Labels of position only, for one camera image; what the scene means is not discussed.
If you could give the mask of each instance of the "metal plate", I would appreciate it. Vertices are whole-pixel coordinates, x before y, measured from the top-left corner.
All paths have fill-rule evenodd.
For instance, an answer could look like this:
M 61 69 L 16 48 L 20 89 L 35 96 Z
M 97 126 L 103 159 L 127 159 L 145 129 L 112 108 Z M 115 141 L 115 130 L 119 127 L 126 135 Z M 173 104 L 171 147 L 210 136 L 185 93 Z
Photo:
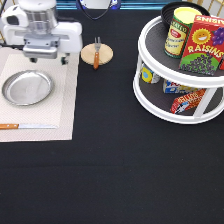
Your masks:
M 31 105 L 46 98 L 53 88 L 51 78 L 42 71 L 27 70 L 6 80 L 2 94 L 15 105 Z

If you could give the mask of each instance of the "black surface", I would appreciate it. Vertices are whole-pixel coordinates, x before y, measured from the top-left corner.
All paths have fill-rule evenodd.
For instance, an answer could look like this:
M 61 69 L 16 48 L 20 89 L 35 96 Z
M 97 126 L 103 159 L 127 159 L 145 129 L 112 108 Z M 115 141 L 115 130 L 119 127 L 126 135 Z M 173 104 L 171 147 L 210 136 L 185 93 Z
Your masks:
M 175 98 L 183 96 L 183 93 L 164 93 L 163 92 L 163 82 L 164 79 L 161 78 L 158 83 L 149 84 L 143 81 L 142 77 L 139 78 L 139 86 L 142 94 L 145 96 L 147 100 L 149 100 L 156 107 L 171 113 L 170 109 L 173 104 Z M 223 88 L 218 88 L 216 93 L 214 94 L 212 100 L 210 101 L 208 107 L 205 110 L 205 113 L 208 113 L 214 110 L 221 102 L 223 97 Z M 178 115 L 184 116 L 193 116 L 195 108 L 190 110 L 183 111 Z
M 217 69 L 213 76 L 178 69 L 181 59 L 169 57 L 164 52 L 167 35 L 168 32 L 161 22 L 156 24 L 154 27 L 152 27 L 152 29 L 149 30 L 145 39 L 147 50 L 150 52 L 152 57 L 155 58 L 160 64 L 176 72 L 195 77 L 212 78 L 224 76 L 224 71 L 220 69 Z
M 191 7 L 197 9 L 202 15 L 210 16 L 210 13 L 204 7 L 193 2 L 171 2 L 166 4 L 161 10 L 162 21 L 168 31 L 173 19 L 174 10 L 179 7 Z
M 0 223 L 223 224 L 224 113 L 173 124 L 133 92 L 138 37 L 160 12 L 59 14 L 114 58 L 98 71 L 80 61 L 72 141 L 0 144 Z

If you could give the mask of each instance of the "white rotating shelf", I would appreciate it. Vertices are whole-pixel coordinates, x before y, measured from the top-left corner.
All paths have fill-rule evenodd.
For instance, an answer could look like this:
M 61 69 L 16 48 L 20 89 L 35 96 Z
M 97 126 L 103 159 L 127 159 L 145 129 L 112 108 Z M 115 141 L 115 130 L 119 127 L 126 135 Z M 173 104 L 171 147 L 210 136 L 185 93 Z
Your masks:
M 164 52 L 168 31 L 161 17 L 151 20 L 143 28 L 138 42 L 139 57 L 134 78 L 134 93 L 141 105 L 152 114 L 174 123 L 197 124 L 208 121 L 224 109 L 224 72 L 217 70 L 212 77 L 178 69 L 180 59 Z M 170 108 L 178 94 L 163 93 L 162 84 L 147 84 L 141 79 L 141 66 L 145 63 L 161 77 L 170 81 L 197 88 L 206 88 L 197 109 L 172 114 Z

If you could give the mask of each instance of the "cardboard box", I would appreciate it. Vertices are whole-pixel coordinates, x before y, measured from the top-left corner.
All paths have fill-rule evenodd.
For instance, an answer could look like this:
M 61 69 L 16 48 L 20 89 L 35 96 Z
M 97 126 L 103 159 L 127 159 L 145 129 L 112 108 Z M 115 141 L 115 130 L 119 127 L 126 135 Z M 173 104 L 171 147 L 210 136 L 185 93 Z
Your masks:
M 177 84 L 175 82 L 171 82 L 169 80 L 164 79 L 163 83 L 163 92 L 164 93 L 191 93 L 194 91 L 198 91 L 200 89 L 188 87 L 184 85 Z
M 193 107 L 196 107 L 200 103 L 204 94 L 205 94 L 205 89 L 201 89 L 196 92 L 178 97 L 173 101 L 173 105 L 170 111 L 173 114 L 177 114 L 185 110 L 189 110 Z
M 224 19 L 195 16 L 179 69 L 214 75 L 224 55 Z

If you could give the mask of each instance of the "yellow can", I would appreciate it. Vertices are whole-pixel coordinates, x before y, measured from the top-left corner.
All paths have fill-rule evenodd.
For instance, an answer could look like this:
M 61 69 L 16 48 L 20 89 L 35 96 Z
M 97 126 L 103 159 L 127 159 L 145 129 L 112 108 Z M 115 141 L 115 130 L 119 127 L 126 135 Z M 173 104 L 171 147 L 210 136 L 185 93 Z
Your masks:
M 167 55 L 173 58 L 181 58 L 196 15 L 201 15 L 201 12 L 191 7 L 179 7 L 174 10 L 173 20 L 165 43 L 165 53 Z

